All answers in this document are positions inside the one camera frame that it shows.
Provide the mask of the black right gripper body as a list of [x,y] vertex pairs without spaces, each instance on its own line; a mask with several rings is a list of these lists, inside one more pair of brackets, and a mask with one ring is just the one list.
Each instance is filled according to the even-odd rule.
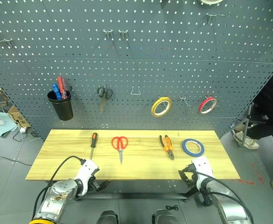
[[[197,182],[197,174],[194,173],[195,170],[196,169],[195,169],[194,164],[189,164],[187,167],[185,167],[182,170],[183,179],[186,182],[186,184],[196,184],[196,182]],[[186,176],[187,173],[191,174],[191,178],[190,179]]]

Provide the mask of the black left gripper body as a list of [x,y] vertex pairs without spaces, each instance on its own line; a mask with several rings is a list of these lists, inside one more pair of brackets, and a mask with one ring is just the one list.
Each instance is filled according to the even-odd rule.
[[96,177],[91,176],[90,179],[88,180],[88,189],[87,192],[90,191],[100,191],[101,190],[101,186],[95,181]]

